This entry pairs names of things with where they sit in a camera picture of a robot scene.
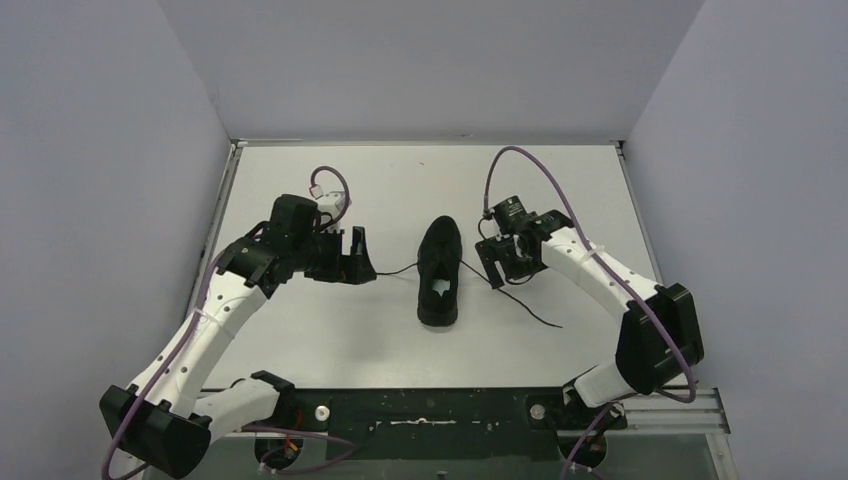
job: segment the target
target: white table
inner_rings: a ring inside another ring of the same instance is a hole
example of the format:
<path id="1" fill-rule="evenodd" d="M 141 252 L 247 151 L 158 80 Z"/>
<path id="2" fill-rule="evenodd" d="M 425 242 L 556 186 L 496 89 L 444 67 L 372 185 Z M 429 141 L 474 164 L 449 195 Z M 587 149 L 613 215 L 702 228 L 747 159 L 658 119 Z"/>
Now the white table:
<path id="1" fill-rule="evenodd" d="M 347 178 L 353 205 L 346 227 L 366 228 L 377 271 L 416 259 L 424 231 L 453 216 L 463 258 L 478 270 L 477 220 L 488 166 L 499 146 L 247 146 L 221 220 L 218 249 L 267 219 L 282 193 L 308 196 L 309 174 L 331 165 Z M 557 177 L 589 237 L 653 277 L 648 248 L 613 146 L 529 146 Z M 329 174 L 325 191 L 338 183 Z M 518 194 L 528 210 L 563 210 L 530 162 L 508 153 L 495 171 L 491 203 Z M 296 275 L 244 326 L 209 377 L 225 387 L 268 370 L 300 388 L 559 386 L 608 358 L 617 322 L 557 273 L 507 287 L 554 329 L 467 268 L 460 268 L 459 319 L 443 331 L 416 317 L 418 273 L 362 285 Z"/>

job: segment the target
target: shoe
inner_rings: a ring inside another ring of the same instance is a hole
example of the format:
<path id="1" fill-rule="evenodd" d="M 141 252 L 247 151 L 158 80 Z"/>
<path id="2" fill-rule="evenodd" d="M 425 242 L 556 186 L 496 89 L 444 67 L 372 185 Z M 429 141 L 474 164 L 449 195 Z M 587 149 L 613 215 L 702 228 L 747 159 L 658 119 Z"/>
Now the shoe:
<path id="1" fill-rule="evenodd" d="M 453 218 L 441 216 L 430 224 L 418 248 L 418 319 L 431 327 L 456 321 L 456 294 L 462 242 Z"/>

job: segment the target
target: metal frame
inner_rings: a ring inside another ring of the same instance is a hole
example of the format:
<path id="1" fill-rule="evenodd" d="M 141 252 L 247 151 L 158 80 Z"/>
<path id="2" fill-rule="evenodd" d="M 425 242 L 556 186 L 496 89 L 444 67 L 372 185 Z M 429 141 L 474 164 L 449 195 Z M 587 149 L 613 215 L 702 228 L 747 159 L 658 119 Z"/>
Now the metal frame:
<path id="1" fill-rule="evenodd" d="M 568 145 L 569 143 L 555 140 L 539 138 L 531 143 L 539 145 Z M 631 186 L 630 176 L 628 174 L 624 153 L 622 151 L 622 142 L 614 143 L 616 153 L 619 157 L 622 172 L 624 174 L 625 183 L 628 192 L 630 193 L 631 201 L 633 202 L 636 211 L 636 217 L 639 222 L 639 227 L 644 237 L 651 265 L 656 275 L 656 279 L 662 282 L 662 275 L 659 265 L 654 255 L 653 245 L 650 241 L 648 232 L 645 229 L 643 217 L 639 209 L 638 202 L 634 197 L 633 188 Z M 209 234 L 205 243 L 204 254 L 202 256 L 198 269 L 197 279 L 192 290 L 191 305 L 197 296 L 197 291 L 206 269 L 209 268 L 209 263 L 212 259 L 217 236 L 220 230 L 221 221 L 226 206 L 229 200 L 230 192 L 232 191 L 233 182 L 235 179 L 238 164 L 241 159 L 244 147 L 247 146 L 286 146 L 286 145 L 502 145 L 503 140 L 479 139 L 473 138 L 473 135 L 458 135 L 446 138 L 444 140 L 428 140 L 428 141 L 320 141 L 302 139 L 277 139 L 277 140 L 261 140 L 261 139 L 240 139 L 233 140 L 229 158 L 227 159 L 223 178 L 218 192 L 218 197 L 215 205 L 215 211 L 210 225 Z M 724 412 L 724 407 L 721 403 L 717 389 L 699 389 L 698 398 L 694 403 L 681 404 L 669 400 L 660 395 L 651 395 L 647 397 L 634 397 L 624 402 L 625 411 L 627 412 L 628 427 L 623 430 L 615 430 L 607 432 L 607 435 L 657 435 L 657 434 L 704 434 L 707 438 L 710 452 L 712 454 L 713 463 L 716 468 L 716 473 L 719 478 L 726 480 L 737 480 L 738 474 L 730 448 L 727 443 L 726 435 L 730 433 L 727 417 Z M 563 431 L 561 433 L 570 434 L 574 432 Z M 228 436 L 243 436 L 243 433 L 232 433 Z M 273 438 L 275 434 L 251 434 L 257 438 Z"/>

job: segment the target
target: screw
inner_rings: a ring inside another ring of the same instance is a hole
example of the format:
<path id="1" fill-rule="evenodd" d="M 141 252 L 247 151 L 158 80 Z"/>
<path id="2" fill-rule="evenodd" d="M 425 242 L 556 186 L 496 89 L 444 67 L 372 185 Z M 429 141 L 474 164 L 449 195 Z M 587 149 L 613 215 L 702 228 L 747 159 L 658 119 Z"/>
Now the screw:
<path id="1" fill-rule="evenodd" d="M 319 422 L 326 422 L 328 418 L 330 418 L 330 409 L 324 405 L 319 405 L 318 408 L 315 409 L 315 420 L 318 420 Z"/>
<path id="2" fill-rule="evenodd" d="M 530 417 L 533 420 L 542 420 L 545 418 L 545 407 L 538 403 L 530 407 Z"/>

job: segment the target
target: gray wall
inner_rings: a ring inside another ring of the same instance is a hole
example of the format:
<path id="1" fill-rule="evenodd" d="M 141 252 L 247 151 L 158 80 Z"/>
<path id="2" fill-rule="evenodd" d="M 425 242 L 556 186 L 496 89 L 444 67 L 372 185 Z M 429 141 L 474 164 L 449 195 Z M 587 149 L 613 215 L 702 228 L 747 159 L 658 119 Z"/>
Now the gray wall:
<path id="1" fill-rule="evenodd" d="M 848 2 L 707 0 L 625 145 L 742 478 L 846 478 Z"/>
<path id="2" fill-rule="evenodd" d="M 703 0 L 159 0 L 233 137 L 622 140 Z"/>
<path id="3" fill-rule="evenodd" d="M 94 478 L 176 330 L 227 135 L 154 0 L 0 7 L 0 476 Z"/>

